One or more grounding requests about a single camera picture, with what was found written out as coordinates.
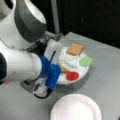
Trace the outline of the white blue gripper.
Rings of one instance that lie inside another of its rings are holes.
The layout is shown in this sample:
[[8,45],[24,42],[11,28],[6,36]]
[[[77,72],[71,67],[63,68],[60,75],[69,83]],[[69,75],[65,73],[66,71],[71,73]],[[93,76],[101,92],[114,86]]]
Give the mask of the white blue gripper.
[[61,73],[58,59],[62,49],[61,43],[54,40],[48,42],[44,53],[46,59],[43,59],[43,69],[33,87],[33,94],[36,97],[48,97],[55,89]]

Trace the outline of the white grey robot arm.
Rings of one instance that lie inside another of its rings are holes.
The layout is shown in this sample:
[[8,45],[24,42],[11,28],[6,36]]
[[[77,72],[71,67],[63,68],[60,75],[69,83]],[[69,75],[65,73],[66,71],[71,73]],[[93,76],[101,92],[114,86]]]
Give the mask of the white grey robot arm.
[[0,0],[0,82],[19,81],[40,99],[51,94],[63,45],[50,39],[39,53],[29,51],[45,32],[45,17],[30,0]]

